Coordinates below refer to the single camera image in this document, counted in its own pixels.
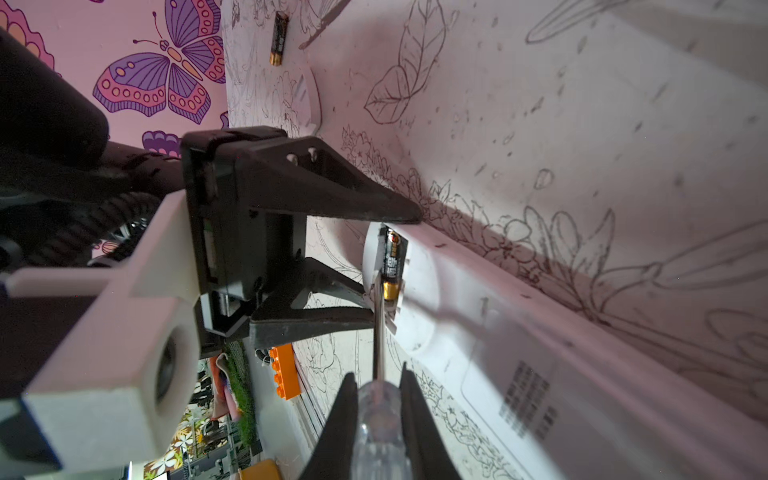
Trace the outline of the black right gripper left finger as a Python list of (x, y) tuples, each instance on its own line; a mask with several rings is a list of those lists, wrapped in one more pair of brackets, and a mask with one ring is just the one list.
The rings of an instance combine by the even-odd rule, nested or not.
[(358, 426), (358, 384), (344, 376), (314, 451), (300, 480), (348, 480)]

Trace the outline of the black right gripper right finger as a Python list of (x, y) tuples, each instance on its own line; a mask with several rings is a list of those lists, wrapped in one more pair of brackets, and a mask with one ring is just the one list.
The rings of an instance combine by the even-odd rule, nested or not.
[(416, 375), (403, 365), (399, 384), (406, 456), (413, 479), (455, 479), (456, 470), (435, 425)]

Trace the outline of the clear handle screwdriver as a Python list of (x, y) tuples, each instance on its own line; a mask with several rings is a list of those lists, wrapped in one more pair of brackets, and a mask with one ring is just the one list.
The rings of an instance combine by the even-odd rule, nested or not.
[(385, 300), (381, 274), (371, 288), (374, 307), (373, 379), (358, 390), (358, 425), (353, 443), (352, 479), (413, 477), (402, 425), (401, 392), (386, 380)]

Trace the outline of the white battery cover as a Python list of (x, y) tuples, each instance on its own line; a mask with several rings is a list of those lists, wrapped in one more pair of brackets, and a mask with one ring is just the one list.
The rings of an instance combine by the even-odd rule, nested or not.
[(322, 108), (315, 76), (306, 64), (300, 69), (291, 97), (294, 124), (300, 136), (316, 136), (322, 126)]

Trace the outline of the black gold AAA battery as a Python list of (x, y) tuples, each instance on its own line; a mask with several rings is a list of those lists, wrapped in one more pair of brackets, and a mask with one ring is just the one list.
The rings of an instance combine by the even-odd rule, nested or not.
[(383, 298), (387, 302), (395, 302), (399, 295), (401, 246), (401, 237), (394, 230), (388, 230), (385, 236), (384, 266), (381, 274)]

